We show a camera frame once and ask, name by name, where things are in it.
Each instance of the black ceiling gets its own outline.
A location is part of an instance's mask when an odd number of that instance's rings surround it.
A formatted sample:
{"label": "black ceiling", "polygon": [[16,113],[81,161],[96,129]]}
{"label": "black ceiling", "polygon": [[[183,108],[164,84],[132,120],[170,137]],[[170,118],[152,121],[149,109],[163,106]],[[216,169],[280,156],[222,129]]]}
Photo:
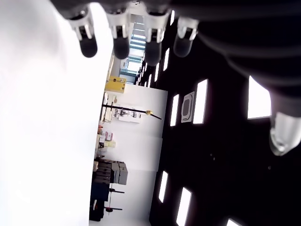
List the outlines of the black ceiling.
{"label": "black ceiling", "polygon": [[[300,146],[283,157],[269,148],[269,119],[247,120],[248,79],[198,38],[186,58],[172,47],[177,20],[163,40],[166,71],[154,82],[148,67],[142,84],[168,91],[163,145],[150,212],[152,226],[175,226],[182,188],[192,192],[186,226],[226,226],[229,217],[243,226],[299,222]],[[208,79],[204,124],[181,123],[183,97]],[[176,126],[170,127],[173,97],[180,94]],[[162,171],[168,173],[164,203],[158,199]]]}

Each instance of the rectangular light panel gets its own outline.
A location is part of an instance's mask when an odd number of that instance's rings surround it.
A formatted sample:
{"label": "rectangular light panel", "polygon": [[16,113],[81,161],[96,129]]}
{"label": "rectangular light panel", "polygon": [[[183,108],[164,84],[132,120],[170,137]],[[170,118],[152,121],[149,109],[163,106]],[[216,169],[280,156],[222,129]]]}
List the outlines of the rectangular light panel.
{"label": "rectangular light panel", "polygon": [[178,226],[185,226],[186,224],[190,200],[191,200],[191,192],[184,187],[182,190],[180,207],[179,207],[179,212],[176,221]]}
{"label": "rectangular light panel", "polygon": [[179,94],[174,96],[173,108],[171,110],[170,126],[175,126],[175,121],[177,119],[177,112],[178,112],[178,102],[179,102]]}
{"label": "rectangular light panel", "polygon": [[155,81],[157,81],[158,79],[159,67],[160,67],[160,63],[157,63],[156,71],[155,71]]}
{"label": "rectangular light panel", "polygon": [[234,220],[229,219],[227,222],[227,226],[241,226],[238,223],[236,223]]}
{"label": "rectangular light panel", "polygon": [[164,201],[165,190],[166,190],[166,185],[167,185],[167,179],[168,179],[168,174],[165,171],[163,171],[161,186],[160,186],[160,192],[159,192],[159,199],[162,203]]}
{"label": "rectangular light panel", "polygon": [[150,74],[150,77],[149,77],[149,83],[148,83],[148,88],[151,87],[151,74]]}
{"label": "rectangular light panel", "polygon": [[271,98],[269,92],[249,77],[248,119],[270,117]]}
{"label": "rectangular light panel", "polygon": [[163,65],[163,71],[167,69],[168,66],[168,58],[169,58],[169,48],[165,52],[165,58],[164,58],[164,65]]}
{"label": "rectangular light panel", "polygon": [[194,108],[193,124],[204,122],[208,79],[198,84],[196,105]]}
{"label": "rectangular light panel", "polygon": [[173,22],[174,22],[174,11],[171,12],[170,25],[172,25]]}

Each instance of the yellow cabinet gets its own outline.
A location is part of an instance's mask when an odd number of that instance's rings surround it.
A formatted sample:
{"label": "yellow cabinet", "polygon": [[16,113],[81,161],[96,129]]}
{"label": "yellow cabinet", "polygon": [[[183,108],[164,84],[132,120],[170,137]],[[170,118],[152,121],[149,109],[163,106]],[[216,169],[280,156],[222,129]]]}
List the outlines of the yellow cabinet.
{"label": "yellow cabinet", "polygon": [[124,93],[127,80],[116,76],[110,76],[109,82],[105,85],[105,91]]}

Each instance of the robotic hand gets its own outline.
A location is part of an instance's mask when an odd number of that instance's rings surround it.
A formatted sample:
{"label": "robotic hand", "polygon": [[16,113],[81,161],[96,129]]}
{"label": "robotic hand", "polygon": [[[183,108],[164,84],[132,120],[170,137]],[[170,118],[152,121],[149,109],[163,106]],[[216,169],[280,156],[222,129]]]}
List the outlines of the robotic hand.
{"label": "robotic hand", "polygon": [[[104,8],[114,38],[115,56],[129,54],[130,14],[127,0],[52,0],[75,31],[84,56],[97,52],[89,3]],[[175,1],[145,0],[145,61],[161,59],[161,42],[171,9],[178,19],[174,53],[189,54],[196,35],[225,56],[229,65],[252,77],[270,92],[270,147],[281,156],[301,141],[301,3],[285,0]]]}

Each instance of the window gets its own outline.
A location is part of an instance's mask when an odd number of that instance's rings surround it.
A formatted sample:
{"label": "window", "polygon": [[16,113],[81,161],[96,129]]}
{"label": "window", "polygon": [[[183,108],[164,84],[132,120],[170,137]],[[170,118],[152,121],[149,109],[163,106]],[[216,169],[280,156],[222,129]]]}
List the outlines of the window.
{"label": "window", "polygon": [[139,48],[145,48],[145,46],[140,46],[140,45],[136,45],[136,44],[130,44],[130,47],[139,47]]}
{"label": "window", "polygon": [[141,63],[129,62],[128,66],[127,66],[127,69],[129,71],[137,72],[139,70],[140,66],[141,66]]}
{"label": "window", "polygon": [[160,192],[159,192],[159,199],[162,203],[164,201],[167,179],[168,179],[168,174],[165,171],[163,171]]}
{"label": "window", "polygon": [[157,81],[158,79],[159,67],[160,67],[160,63],[157,63],[156,71],[155,71],[155,81]]}
{"label": "window", "polygon": [[241,226],[238,223],[236,223],[234,220],[229,219],[227,222],[227,226]]}
{"label": "window", "polygon": [[165,53],[163,71],[165,71],[166,68],[167,68],[167,65],[168,65],[168,58],[169,58],[169,49],[166,50],[166,53]]}
{"label": "window", "polygon": [[174,99],[173,99],[173,108],[171,110],[170,126],[175,126],[175,121],[176,121],[177,112],[178,112],[178,102],[179,102],[179,94],[174,96]]}
{"label": "window", "polygon": [[134,30],[136,30],[136,31],[141,31],[141,32],[144,32],[145,30],[141,30],[141,29],[134,29]]}
{"label": "window", "polygon": [[173,22],[174,22],[174,11],[171,12],[170,25],[172,25]]}
{"label": "window", "polygon": [[145,41],[141,41],[141,40],[136,40],[136,39],[131,39],[132,42],[136,42],[136,43],[141,43],[141,44],[145,44]]}
{"label": "window", "polygon": [[150,88],[151,87],[151,74],[150,74],[150,76],[149,76],[149,84],[148,84],[148,88]]}
{"label": "window", "polygon": [[130,54],[129,56],[137,56],[137,57],[143,57],[144,55],[144,50],[139,50],[139,49],[134,49],[134,48],[130,48]]}
{"label": "window", "polygon": [[178,226],[185,226],[186,224],[190,199],[191,199],[191,192],[184,187],[182,190],[180,207],[179,207],[179,212],[176,221]]}
{"label": "window", "polygon": [[133,37],[139,38],[139,39],[146,39],[145,36],[139,35],[139,34],[133,34]]}
{"label": "window", "polygon": [[271,99],[269,92],[249,77],[248,119],[269,117],[271,115]]}
{"label": "window", "polygon": [[201,81],[197,88],[196,105],[194,108],[193,124],[204,122],[206,96],[207,96],[207,79]]}

